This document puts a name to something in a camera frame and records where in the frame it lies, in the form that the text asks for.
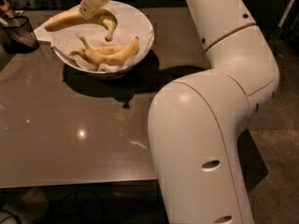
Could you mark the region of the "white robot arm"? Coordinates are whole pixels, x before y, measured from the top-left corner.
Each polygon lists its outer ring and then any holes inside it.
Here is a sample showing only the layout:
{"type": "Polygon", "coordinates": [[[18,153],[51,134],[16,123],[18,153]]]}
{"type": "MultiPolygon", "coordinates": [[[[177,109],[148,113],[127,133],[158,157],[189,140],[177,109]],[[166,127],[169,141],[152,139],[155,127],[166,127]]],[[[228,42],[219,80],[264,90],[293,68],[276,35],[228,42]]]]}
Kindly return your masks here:
{"type": "Polygon", "coordinates": [[[149,145],[169,224],[254,224],[237,141],[273,102],[277,62],[242,0],[186,0],[210,64],[149,109],[149,145]]]}

